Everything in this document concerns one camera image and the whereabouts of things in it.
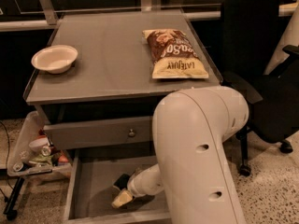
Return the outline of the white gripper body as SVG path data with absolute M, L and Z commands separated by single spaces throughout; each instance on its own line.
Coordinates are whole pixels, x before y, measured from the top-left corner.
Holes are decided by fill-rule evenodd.
M 137 168 L 129 178 L 127 183 L 127 189 L 133 195 L 134 198 L 143 197 L 146 195 L 145 191 L 142 188 L 141 184 L 141 173 L 143 172 L 142 169 Z

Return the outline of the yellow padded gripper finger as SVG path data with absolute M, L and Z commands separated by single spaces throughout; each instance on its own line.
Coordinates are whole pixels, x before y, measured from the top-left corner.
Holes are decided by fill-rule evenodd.
M 134 196 L 128 189 L 123 189 L 120 191 L 120 193 L 115 197 L 115 199 L 112 202 L 113 208 L 120 208 L 123 205 L 128 204 L 134 199 Z

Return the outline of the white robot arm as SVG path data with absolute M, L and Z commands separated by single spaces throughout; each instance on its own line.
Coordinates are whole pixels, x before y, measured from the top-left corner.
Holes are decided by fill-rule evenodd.
M 158 163 L 119 178 L 112 206 L 163 191 L 173 224 L 247 224 L 222 143 L 248 118 L 244 96 L 229 87 L 168 94 L 152 120 Z

